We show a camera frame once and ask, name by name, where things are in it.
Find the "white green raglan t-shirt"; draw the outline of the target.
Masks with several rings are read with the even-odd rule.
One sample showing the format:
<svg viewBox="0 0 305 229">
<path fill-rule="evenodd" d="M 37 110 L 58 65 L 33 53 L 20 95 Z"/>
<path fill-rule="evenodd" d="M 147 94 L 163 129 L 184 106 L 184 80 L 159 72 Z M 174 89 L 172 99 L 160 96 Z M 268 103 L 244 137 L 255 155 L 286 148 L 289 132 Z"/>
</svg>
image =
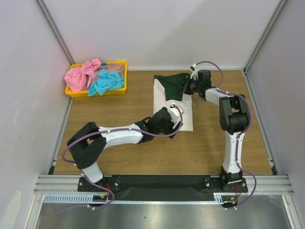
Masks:
<svg viewBox="0 0 305 229">
<path fill-rule="evenodd" d="M 153 112 L 156 113 L 163 107 L 172 103 L 183 109 L 183 125 L 180 131 L 193 131 L 192 96 L 180 92 L 180 88 L 188 73 L 178 73 L 169 76 L 155 75 L 153 85 Z"/>
</svg>

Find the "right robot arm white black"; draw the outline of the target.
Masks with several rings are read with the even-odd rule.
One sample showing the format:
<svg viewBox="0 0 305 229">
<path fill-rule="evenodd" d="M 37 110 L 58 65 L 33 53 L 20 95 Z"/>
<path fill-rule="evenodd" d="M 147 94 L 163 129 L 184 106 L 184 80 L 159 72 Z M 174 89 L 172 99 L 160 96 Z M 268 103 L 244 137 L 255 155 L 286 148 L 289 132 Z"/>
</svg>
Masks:
<svg viewBox="0 0 305 229">
<path fill-rule="evenodd" d="M 241 94 L 224 92 L 212 86 L 209 70 L 191 68 L 191 75 L 186 76 L 179 92 L 200 98 L 219 107 L 219 122 L 225 134 L 225 155 L 221 167 L 219 184 L 223 191 L 232 191 L 242 182 L 241 165 L 242 144 L 245 132 L 252 122 L 248 101 Z"/>
</svg>

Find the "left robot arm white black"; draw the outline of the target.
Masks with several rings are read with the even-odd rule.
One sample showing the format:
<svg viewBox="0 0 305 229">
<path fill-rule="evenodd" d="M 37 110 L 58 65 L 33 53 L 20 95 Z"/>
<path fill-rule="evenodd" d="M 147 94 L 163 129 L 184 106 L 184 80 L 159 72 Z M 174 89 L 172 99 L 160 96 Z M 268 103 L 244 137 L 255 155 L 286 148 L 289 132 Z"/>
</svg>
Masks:
<svg viewBox="0 0 305 229">
<path fill-rule="evenodd" d="M 183 125 L 183 109 L 172 104 L 151 117 L 122 127 L 102 127 L 89 122 L 67 142 L 62 159 L 73 163 L 95 191 L 103 189 L 104 174 L 97 159 L 103 150 L 124 144 L 141 144 L 155 137 L 173 138 Z"/>
</svg>

